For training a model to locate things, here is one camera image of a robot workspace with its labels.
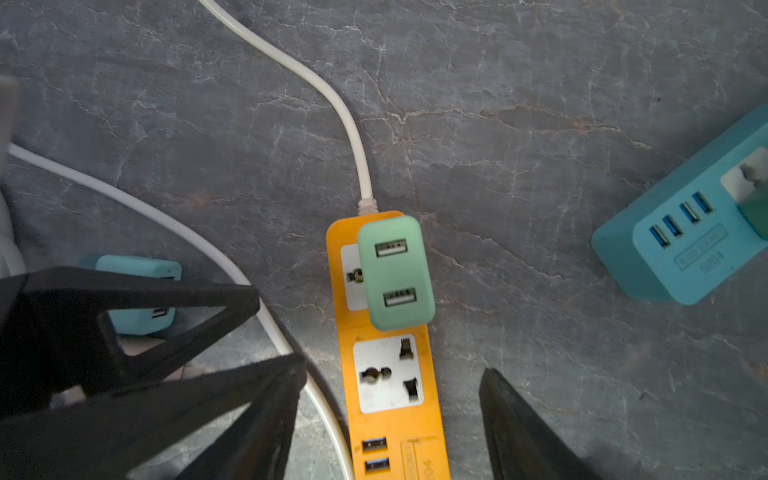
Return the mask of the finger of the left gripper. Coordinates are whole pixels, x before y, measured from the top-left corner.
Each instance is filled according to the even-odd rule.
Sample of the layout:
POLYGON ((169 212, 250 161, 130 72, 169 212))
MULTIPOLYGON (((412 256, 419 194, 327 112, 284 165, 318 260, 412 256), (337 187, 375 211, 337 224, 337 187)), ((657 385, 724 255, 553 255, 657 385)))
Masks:
POLYGON ((88 395, 161 381, 260 310, 252 285, 205 284, 55 267, 1 281, 1 415, 46 409, 79 386, 88 395), (112 310, 216 307, 218 313, 140 354, 126 354, 112 310))

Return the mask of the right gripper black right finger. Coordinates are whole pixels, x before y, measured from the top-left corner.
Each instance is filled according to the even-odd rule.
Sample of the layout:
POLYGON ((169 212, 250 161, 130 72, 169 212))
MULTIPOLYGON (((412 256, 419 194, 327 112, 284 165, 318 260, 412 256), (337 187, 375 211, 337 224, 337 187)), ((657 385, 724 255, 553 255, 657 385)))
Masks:
POLYGON ((489 459, 496 479, 597 479, 496 369, 479 388, 489 459))

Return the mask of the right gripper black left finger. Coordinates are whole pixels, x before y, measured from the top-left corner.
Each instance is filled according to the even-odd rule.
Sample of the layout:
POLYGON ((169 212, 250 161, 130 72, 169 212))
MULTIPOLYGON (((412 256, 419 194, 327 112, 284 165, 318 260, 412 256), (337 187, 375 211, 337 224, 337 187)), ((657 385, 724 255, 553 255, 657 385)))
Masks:
POLYGON ((281 479, 305 359, 290 354, 187 380, 153 382, 1 422, 4 479, 123 479, 240 406, 246 409, 182 479, 281 479))

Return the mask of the orange power strip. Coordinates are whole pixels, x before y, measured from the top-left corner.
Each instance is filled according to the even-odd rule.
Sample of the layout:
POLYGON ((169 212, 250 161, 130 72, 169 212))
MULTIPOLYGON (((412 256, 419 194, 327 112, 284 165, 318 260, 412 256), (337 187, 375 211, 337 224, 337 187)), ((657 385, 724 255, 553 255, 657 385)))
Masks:
POLYGON ((326 234, 353 476, 451 476, 428 325, 381 332, 371 323, 357 237, 398 211, 338 220, 326 234))

